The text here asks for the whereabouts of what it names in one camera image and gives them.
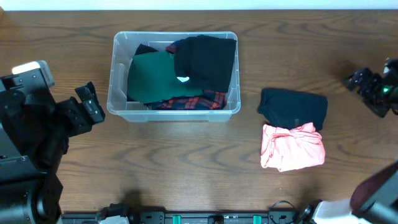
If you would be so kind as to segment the red plaid flannel shirt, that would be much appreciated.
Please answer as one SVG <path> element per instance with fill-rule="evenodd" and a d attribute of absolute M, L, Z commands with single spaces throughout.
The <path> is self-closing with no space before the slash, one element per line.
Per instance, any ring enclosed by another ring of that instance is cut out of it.
<path fill-rule="evenodd" d="M 170 45 L 166 47 L 166 51 L 173 54 Z M 227 92 L 202 90 L 202 95 L 175 97 L 151 103 L 150 107 L 152 110 L 222 110 L 226 106 Z"/>

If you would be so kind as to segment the pink garment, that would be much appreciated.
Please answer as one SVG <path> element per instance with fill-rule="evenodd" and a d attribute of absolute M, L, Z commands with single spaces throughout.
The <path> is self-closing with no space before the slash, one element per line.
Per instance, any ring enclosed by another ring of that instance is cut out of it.
<path fill-rule="evenodd" d="M 293 129 L 273 127 L 262 128 L 261 166 L 275 168 L 279 172 L 298 170 L 322 165 L 325 148 L 322 136 L 313 123 L 306 123 Z"/>

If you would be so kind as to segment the green garment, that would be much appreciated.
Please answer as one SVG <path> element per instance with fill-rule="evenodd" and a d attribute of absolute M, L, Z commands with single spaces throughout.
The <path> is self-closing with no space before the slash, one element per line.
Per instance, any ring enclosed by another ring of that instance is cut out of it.
<path fill-rule="evenodd" d="M 163 51 L 133 56 L 127 78 L 127 95 L 130 99 L 154 103 L 202 94 L 201 88 L 183 83 L 177 78 L 174 55 Z"/>

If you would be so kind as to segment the dark navy garment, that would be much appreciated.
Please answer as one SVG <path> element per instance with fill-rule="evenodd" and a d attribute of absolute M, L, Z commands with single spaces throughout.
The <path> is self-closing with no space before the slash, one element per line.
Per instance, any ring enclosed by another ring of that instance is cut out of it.
<path fill-rule="evenodd" d="M 293 90 L 265 88 L 257 112 L 272 126 L 293 129 L 312 123 L 317 131 L 323 129 L 328 109 L 327 97 Z"/>

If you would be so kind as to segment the clear plastic storage bin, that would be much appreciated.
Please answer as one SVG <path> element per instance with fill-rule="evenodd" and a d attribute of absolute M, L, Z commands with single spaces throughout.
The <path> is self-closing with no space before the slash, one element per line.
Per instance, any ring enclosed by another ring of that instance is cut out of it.
<path fill-rule="evenodd" d="M 229 90 L 226 94 L 227 104 L 223 110 L 151 110 L 144 104 L 127 100 L 127 78 L 132 57 L 139 45 L 143 44 L 156 50 L 163 50 L 171 43 L 208 35 L 221 39 L 238 40 L 231 31 L 215 32 L 141 32 L 121 31 L 114 36 L 113 56 L 109 78 L 107 109 L 111 114 L 118 115 L 126 121 L 229 121 L 232 115 L 241 109 L 239 83 L 239 51 L 235 51 L 234 65 Z"/>

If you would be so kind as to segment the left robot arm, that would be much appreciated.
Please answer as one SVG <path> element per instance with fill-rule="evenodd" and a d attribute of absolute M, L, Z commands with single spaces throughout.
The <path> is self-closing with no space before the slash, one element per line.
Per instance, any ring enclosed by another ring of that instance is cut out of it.
<path fill-rule="evenodd" d="M 1 223 L 57 223 L 69 139 L 105 119 L 92 82 L 60 102 L 52 85 L 40 68 L 1 78 Z"/>

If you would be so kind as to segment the black garment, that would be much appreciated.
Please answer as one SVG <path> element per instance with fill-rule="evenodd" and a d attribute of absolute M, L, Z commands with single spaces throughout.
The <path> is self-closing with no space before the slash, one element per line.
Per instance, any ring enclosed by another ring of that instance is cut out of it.
<path fill-rule="evenodd" d="M 195 87 L 228 92 L 233 72 L 237 41 L 208 35 L 187 37 L 170 45 L 175 74 L 188 77 Z"/>

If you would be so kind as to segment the black cloth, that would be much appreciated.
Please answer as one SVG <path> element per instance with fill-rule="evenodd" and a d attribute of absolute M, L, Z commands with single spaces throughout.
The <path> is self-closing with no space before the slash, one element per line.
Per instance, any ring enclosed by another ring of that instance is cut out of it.
<path fill-rule="evenodd" d="M 138 48 L 136 49 L 134 55 L 142 55 L 142 54 L 148 54 L 148 53 L 154 53 L 154 52 L 157 52 L 157 50 L 152 47 L 149 47 L 147 45 L 140 44 L 138 46 Z"/>

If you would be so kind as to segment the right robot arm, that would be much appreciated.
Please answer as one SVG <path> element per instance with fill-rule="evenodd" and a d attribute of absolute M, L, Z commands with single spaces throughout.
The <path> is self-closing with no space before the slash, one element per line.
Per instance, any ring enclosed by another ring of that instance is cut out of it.
<path fill-rule="evenodd" d="M 397 114 L 397 65 L 391 60 L 383 74 L 368 68 L 343 80 L 380 118 L 391 111 Z M 362 182 L 348 200 L 320 201 L 297 215 L 296 223 L 397 223 L 397 163 Z"/>

